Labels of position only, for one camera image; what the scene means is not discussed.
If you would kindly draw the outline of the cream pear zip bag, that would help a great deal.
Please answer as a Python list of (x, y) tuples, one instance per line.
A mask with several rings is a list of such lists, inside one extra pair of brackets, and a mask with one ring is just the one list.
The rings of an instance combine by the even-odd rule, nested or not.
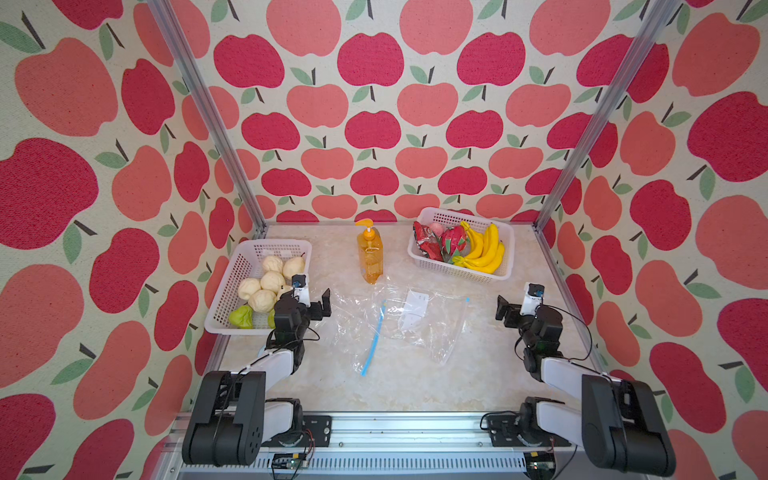
[(279, 290), (278, 290), (277, 294), (276, 294), (277, 299), (280, 299), (284, 294), (288, 294), (288, 293), (292, 293), (292, 292), (293, 292), (293, 287), (292, 286), (287, 285), (287, 284), (281, 285), (279, 287)]
[(247, 300), (248, 305), (256, 313), (268, 313), (276, 304), (276, 293), (271, 290), (258, 290)]
[(280, 295), (284, 290), (286, 281), (281, 272), (267, 271), (260, 279), (260, 287), (262, 290), (267, 290)]

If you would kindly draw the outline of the cream toy pear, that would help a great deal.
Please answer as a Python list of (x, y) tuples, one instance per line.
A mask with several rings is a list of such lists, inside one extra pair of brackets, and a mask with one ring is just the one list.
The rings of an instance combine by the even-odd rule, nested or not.
[(303, 256), (293, 257), (283, 264), (283, 276), (291, 281), (295, 275), (304, 274), (306, 270), (306, 260)]

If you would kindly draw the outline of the clear white zip-top bag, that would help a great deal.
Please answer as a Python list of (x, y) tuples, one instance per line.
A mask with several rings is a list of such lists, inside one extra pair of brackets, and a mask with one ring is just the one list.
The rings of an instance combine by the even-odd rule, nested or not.
[(470, 305), (466, 296), (388, 286), (381, 292), (381, 333), (425, 349), (433, 363), (444, 366), (464, 329)]

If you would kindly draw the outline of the clear blue zip-top bag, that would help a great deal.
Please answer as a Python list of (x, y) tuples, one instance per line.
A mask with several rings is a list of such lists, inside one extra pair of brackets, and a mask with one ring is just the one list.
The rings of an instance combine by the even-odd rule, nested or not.
[(369, 375), (382, 335), (386, 300), (372, 287), (331, 294), (332, 345), (360, 376)]

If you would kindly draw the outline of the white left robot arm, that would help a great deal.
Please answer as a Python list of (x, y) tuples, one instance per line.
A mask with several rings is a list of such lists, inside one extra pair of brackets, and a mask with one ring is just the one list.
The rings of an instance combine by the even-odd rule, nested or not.
[(309, 441), (298, 399), (267, 393), (293, 375), (305, 354), (310, 323), (330, 317), (331, 290), (307, 305), (286, 293), (275, 304), (275, 329), (264, 352), (238, 372), (211, 371), (202, 381), (182, 443), (187, 465), (246, 466), (263, 442), (276, 437)]

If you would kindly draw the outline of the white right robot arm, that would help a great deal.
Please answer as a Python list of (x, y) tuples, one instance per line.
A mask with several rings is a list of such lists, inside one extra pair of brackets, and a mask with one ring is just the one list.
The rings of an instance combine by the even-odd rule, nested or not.
[(670, 477), (676, 454), (651, 388), (582, 366), (560, 351), (564, 310), (547, 305), (533, 284), (520, 304), (498, 297), (496, 320), (517, 330), (531, 377), (578, 402), (529, 396), (516, 411), (491, 412), (480, 422), (493, 440), (516, 437), (528, 446), (561, 438), (597, 468)]

